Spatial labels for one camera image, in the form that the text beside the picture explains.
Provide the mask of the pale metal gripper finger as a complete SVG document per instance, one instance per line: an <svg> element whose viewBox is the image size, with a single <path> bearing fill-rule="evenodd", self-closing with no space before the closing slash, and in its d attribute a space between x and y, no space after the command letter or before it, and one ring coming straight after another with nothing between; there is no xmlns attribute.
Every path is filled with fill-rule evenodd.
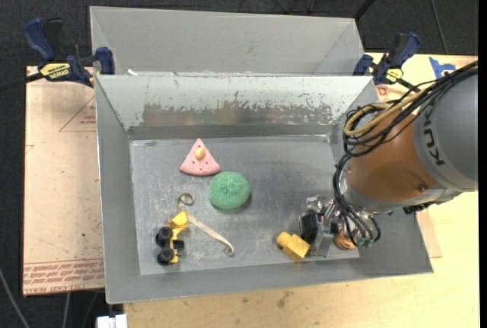
<svg viewBox="0 0 487 328"><path fill-rule="evenodd" d="M329 208L329 199L325 196L312 196L306 199L306 212L325 214Z"/></svg>
<svg viewBox="0 0 487 328"><path fill-rule="evenodd" d="M329 248L333 242L334 233L330 224L321 224L317 230L317 236L314 241L314 254L316 256L326 257Z"/></svg>

